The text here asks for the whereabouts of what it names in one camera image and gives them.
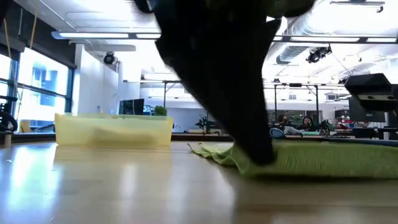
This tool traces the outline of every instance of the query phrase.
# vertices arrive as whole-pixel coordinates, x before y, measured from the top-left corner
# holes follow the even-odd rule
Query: ductwork
[[[311,19],[314,19],[313,12],[321,4],[329,4],[330,0],[318,1],[314,8],[299,18],[289,21],[287,29],[284,35],[328,35],[333,30],[326,30],[324,27],[322,30],[317,30],[311,23]],[[304,52],[308,47],[306,46],[291,46],[286,43],[274,43],[270,47],[266,60],[276,60],[279,65],[288,65],[296,56]]]

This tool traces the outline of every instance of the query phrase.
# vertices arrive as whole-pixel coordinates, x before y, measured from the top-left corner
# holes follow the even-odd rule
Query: computer monitor
[[[359,100],[350,97],[349,103],[349,119],[356,122],[385,122],[386,118],[383,111],[373,111],[364,109]]]
[[[144,99],[120,101],[119,114],[144,115]]]

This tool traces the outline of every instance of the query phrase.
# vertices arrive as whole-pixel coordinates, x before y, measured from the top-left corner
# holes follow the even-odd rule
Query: ceiling
[[[395,9],[398,1],[384,0],[375,6],[340,6],[318,0],[312,11],[289,20],[283,34],[391,36],[398,33]],[[63,32],[159,32],[153,16],[142,15],[131,0],[15,0],[31,13]],[[155,73],[170,73],[153,40],[96,40],[100,45],[135,45],[143,67]],[[266,58],[263,77],[271,82],[337,83],[339,78],[369,72],[383,72],[398,57],[396,45],[332,44],[332,55],[318,63],[307,63],[309,50],[319,45],[274,43]]]

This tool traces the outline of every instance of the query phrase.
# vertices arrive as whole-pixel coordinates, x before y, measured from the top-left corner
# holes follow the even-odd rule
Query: table surface
[[[192,154],[186,142],[173,142],[171,149],[21,144],[1,149],[0,157],[1,223],[380,224],[398,219],[398,181],[247,179]]]

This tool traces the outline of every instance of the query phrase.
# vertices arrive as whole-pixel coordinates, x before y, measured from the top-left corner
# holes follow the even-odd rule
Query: yellow plastic container
[[[56,114],[59,146],[170,147],[173,118],[111,114]]]

